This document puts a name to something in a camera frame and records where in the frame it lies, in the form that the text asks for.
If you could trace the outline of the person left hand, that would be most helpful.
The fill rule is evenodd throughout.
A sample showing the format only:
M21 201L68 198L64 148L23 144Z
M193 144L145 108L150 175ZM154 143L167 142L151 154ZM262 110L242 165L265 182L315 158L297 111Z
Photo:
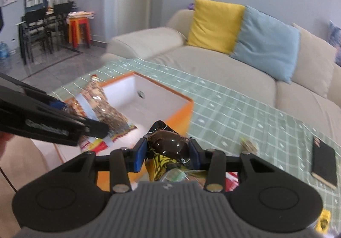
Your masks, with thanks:
M6 132L0 132L0 157L3 156L7 143L14 137L13 134L9 134Z

